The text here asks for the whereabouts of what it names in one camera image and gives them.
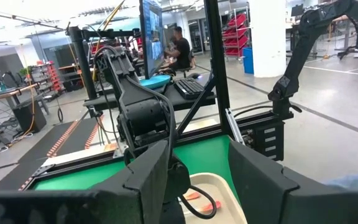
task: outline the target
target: green mat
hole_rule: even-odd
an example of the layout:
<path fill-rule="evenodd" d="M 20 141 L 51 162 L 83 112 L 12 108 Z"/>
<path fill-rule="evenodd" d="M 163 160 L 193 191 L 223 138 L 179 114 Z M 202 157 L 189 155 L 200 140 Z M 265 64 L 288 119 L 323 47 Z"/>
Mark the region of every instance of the green mat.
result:
<path fill-rule="evenodd" d="M 236 195 L 227 155 L 229 137 L 220 136 L 205 141 L 175 148 L 175 154 L 186 164 L 190 174 L 210 172 L 223 177 Z M 84 190 L 102 182 L 120 171 L 124 162 L 116 162 L 88 170 L 62 175 L 45 180 L 35 186 L 35 190 Z"/>

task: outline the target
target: beige tray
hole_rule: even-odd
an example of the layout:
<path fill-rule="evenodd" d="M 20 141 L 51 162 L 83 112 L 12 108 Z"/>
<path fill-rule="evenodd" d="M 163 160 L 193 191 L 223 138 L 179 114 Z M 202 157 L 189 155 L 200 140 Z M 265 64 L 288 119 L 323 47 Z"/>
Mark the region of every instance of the beige tray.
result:
<path fill-rule="evenodd" d="M 185 215 L 186 224 L 247 224 L 246 217 L 242 212 L 241 206 L 237 202 L 227 182 L 220 176 L 211 173 L 199 173 L 190 176 L 191 184 L 207 192 L 215 201 L 220 201 L 222 206 L 216 212 L 214 218 L 210 220 L 200 219 L 193 214 Z M 209 200 L 201 196 L 198 199 L 190 200 L 189 203 L 194 208 L 200 208 L 209 204 Z M 182 204 L 183 212 L 188 210 Z"/>

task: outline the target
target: black t-shirt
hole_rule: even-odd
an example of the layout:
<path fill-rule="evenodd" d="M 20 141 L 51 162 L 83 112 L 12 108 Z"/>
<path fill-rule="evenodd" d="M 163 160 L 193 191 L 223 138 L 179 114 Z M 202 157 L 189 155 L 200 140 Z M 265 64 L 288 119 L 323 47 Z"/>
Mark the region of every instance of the black t-shirt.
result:
<path fill-rule="evenodd" d="M 185 38 L 181 38 L 176 41 L 177 50 L 180 52 L 180 55 L 177 58 L 177 64 L 179 68 L 188 68 L 190 67 L 190 45 Z"/>

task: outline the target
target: black robotic arm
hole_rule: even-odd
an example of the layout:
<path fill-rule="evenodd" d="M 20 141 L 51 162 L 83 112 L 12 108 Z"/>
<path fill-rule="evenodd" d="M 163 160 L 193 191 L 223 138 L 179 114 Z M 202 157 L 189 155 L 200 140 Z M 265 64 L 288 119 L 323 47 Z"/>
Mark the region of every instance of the black robotic arm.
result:
<path fill-rule="evenodd" d="M 343 15 L 358 21 L 358 0 L 338 0 L 319 9 L 307 11 L 299 24 L 300 38 L 283 77 L 275 84 L 268 98 L 273 101 L 273 112 L 282 119 L 292 118 L 289 98 L 299 89 L 298 77 L 317 38 L 330 23 Z"/>

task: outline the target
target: blue trash bin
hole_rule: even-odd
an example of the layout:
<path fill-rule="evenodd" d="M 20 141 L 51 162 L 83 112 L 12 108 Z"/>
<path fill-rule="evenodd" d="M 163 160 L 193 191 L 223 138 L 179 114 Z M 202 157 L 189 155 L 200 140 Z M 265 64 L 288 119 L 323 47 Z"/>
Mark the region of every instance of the blue trash bin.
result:
<path fill-rule="evenodd" d="M 248 74 L 254 74 L 254 58 L 252 57 L 252 47 L 244 47 L 242 49 L 242 57 L 244 72 Z"/>

